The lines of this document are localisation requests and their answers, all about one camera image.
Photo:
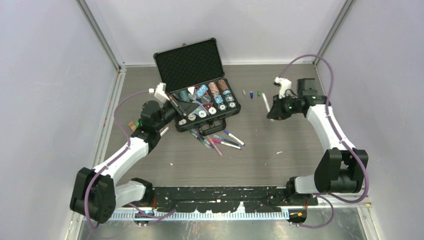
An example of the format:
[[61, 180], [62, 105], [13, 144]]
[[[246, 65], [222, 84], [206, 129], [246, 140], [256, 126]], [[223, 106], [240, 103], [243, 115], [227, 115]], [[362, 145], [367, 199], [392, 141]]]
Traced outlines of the pink marker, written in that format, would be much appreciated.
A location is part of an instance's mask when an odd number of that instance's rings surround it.
[[207, 138], [210, 141], [210, 143], [212, 144], [213, 148], [216, 150], [216, 152], [222, 157], [223, 154], [220, 151], [220, 149], [217, 147], [217, 145], [215, 144], [215, 142], [213, 141], [213, 139], [209, 135], [207, 136]]

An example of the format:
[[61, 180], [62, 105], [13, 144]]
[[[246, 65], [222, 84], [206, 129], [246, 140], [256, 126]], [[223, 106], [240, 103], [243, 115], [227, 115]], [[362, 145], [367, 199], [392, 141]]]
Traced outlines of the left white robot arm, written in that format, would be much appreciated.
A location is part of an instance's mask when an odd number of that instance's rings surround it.
[[81, 168], [75, 178], [69, 208], [86, 217], [87, 222], [103, 224], [116, 208], [136, 202], [148, 207], [153, 202], [151, 183], [140, 178], [117, 185], [122, 176], [159, 143], [161, 129], [183, 114], [190, 114], [197, 103], [155, 100], [143, 104], [139, 126], [127, 136], [127, 142], [110, 158], [94, 168]]

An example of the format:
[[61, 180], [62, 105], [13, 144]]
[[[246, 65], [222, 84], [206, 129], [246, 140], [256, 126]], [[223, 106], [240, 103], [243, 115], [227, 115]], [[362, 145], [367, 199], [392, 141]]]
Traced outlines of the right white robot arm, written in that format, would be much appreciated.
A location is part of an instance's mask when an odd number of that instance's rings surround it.
[[366, 171], [369, 156], [348, 140], [336, 121], [329, 97], [318, 94], [313, 78], [298, 79], [297, 92], [293, 92], [292, 83], [286, 78], [276, 77], [274, 85], [279, 87], [279, 92], [273, 96], [267, 118], [281, 121], [303, 114], [323, 148], [313, 174], [295, 176], [287, 182], [287, 202], [299, 205], [306, 194], [328, 194], [349, 204], [363, 201], [369, 190]]

